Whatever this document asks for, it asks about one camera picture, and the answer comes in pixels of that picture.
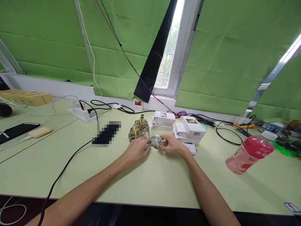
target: light green desk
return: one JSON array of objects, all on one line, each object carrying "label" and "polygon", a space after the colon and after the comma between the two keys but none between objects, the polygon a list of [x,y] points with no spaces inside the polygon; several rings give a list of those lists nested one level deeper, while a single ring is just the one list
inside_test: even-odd
[{"label": "light green desk", "polygon": [[[145,117],[151,122],[152,112]],[[95,175],[118,156],[129,144],[128,132],[137,115],[118,110],[100,113],[100,128],[107,121],[121,121],[122,127],[107,148],[87,145],[71,161],[54,187],[51,198],[60,198],[75,186]],[[41,142],[0,164],[0,194],[45,198],[71,155],[95,137],[96,122],[77,120]],[[171,134],[151,130],[151,135]],[[230,132],[220,130],[228,139]],[[228,144],[208,127],[197,146],[196,161],[220,191],[233,211],[291,215],[283,202],[301,207],[299,194],[301,163],[285,156],[269,156],[243,175],[236,175],[225,160],[237,146]],[[151,149],[145,161],[120,174],[97,198],[97,202],[131,205],[200,208],[185,162],[177,155]]]},{"label": "light green desk", "polygon": [[[50,136],[51,134],[55,133],[56,131],[60,130],[61,128],[69,125],[70,123],[77,120],[77,118],[73,117],[69,114],[67,108],[71,106],[69,101],[59,101],[57,102],[54,107],[57,110],[56,116],[39,116],[39,115],[52,115],[54,114],[54,110],[52,109],[51,105],[45,106],[34,113],[30,114],[29,116],[25,117],[24,119],[18,121],[13,126],[19,125],[24,122],[31,122],[31,123],[44,123],[44,126],[49,127],[52,129],[51,133],[48,133],[40,138],[37,139],[30,139],[25,142],[22,142],[16,146],[11,148],[0,150],[0,163],[6,161],[7,159],[11,158],[12,156],[18,154],[19,152],[27,149],[28,147],[32,146],[33,144],[45,139],[46,137]],[[9,117],[0,117],[0,131],[16,121],[17,119],[21,118],[22,116],[26,115],[27,113],[31,112],[37,107],[27,106],[25,109],[19,109],[17,107],[12,107],[13,113]]]}]

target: green curtain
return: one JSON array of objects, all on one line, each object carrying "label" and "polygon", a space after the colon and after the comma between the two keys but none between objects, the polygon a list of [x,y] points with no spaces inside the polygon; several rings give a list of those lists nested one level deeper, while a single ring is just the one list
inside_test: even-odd
[{"label": "green curtain", "polygon": [[[138,73],[169,1],[103,0],[122,47]],[[97,2],[85,0],[80,5],[95,55],[96,81],[103,95],[133,99],[139,77],[121,52]],[[0,38],[28,75],[94,84],[74,0],[1,0],[0,9]],[[94,91],[100,95],[96,85]]]},{"label": "green curtain", "polygon": [[289,123],[301,120],[301,50],[286,63],[253,110],[259,120]]},{"label": "green curtain", "polygon": [[3,67],[3,65],[0,63],[0,72],[5,72],[5,68]]},{"label": "green curtain", "polygon": [[300,10],[299,0],[204,1],[176,106],[244,114],[299,35]]},{"label": "green curtain", "polygon": [[[105,0],[103,2],[124,51],[140,74],[170,0]],[[103,95],[133,99],[138,75],[121,51],[96,1],[81,0],[80,5],[96,59],[95,79]],[[94,92],[100,95],[96,85]]]}]

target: glass perfume bottle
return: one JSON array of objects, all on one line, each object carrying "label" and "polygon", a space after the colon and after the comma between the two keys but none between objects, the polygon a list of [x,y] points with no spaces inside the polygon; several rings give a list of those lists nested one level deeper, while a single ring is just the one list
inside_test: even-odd
[{"label": "glass perfume bottle", "polygon": [[158,134],[151,137],[150,144],[156,150],[158,150],[158,147],[164,146],[164,142]]},{"label": "glass perfume bottle", "polygon": [[132,140],[137,139],[139,137],[143,137],[143,133],[138,127],[135,127],[135,134],[129,138],[129,142],[131,143]]},{"label": "glass perfume bottle", "polygon": [[143,131],[143,129],[146,128],[147,125],[147,121],[144,119],[144,115],[141,115],[140,119],[139,119],[139,125],[138,127],[140,128],[140,130]]},{"label": "glass perfume bottle", "polygon": [[146,137],[150,137],[151,136],[151,131],[150,131],[150,125],[146,124],[146,129],[145,129],[145,135]]},{"label": "glass perfume bottle", "polygon": [[134,124],[129,131],[129,138],[135,135],[135,128],[138,128],[138,124]]}]

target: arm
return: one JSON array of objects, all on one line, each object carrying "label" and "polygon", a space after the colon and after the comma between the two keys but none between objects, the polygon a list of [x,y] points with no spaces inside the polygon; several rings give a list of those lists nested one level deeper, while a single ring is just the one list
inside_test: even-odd
[{"label": "arm", "polygon": [[236,216],[216,189],[214,184],[202,171],[188,148],[178,141],[173,135],[163,135],[166,139],[165,146],[160,151],[178,153],[184,158],[190,172],[191,180],[198,195],[198,200],[204,214],[212,226],[239,226]]},{"label": "arm", "polygon": [[[63,226],[72,224],[99,196],[114,177],[148,154],[151,146],[148,146],[145,150],[144,148],[149,141],[150,139],[146,137],[133,140],[125,152],[111,165],[48,207],[45,211],[42,225]],[[26,226],[37,226],[39,220],[40,214],[32,219]]]}]

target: pink bottle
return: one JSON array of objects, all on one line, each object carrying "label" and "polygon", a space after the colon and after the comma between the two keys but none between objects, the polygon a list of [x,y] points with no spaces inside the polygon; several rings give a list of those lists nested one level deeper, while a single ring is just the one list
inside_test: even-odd
[{"label": "pink bottle", "polygon": [[248,137],[234,153],[226,160],[226,165],[236,174],[243,174],[258,160],[263,159],[274,151],[273,140],[277,135],[269,131],[262,132],[261,136]]}]

